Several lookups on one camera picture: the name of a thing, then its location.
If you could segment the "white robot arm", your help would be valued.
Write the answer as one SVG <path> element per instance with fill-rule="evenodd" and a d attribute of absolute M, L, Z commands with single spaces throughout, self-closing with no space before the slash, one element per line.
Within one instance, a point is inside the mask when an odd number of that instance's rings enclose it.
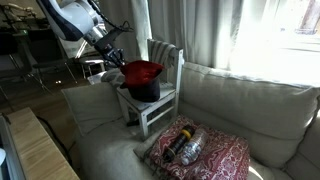
<path fill-rule="evenodd" d="M 83 38 L 93 46 L 104 61 L 115 67 L 125 63 L 123 50 L 113 46 L 114 40 L 123 32 L 132 32 L 124 22 L 111 22 L 93 0 L 73 0 L 60 6 L 56 0 L 36 0 L 45 14 L 52 31 L 66 41 Z"/>

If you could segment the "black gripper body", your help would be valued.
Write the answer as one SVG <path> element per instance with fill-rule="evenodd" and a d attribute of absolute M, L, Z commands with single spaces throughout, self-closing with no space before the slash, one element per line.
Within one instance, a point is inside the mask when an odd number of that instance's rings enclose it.
<path fill-rule="evenodd" d="M 113 46 L 114 40 L 120 34 L 120 31 L 110 31 L 94 44 L 95 49 L 101 54 L 103 59 L 113 63 L 116 67 L 124 65 L 123 50 Z"/>

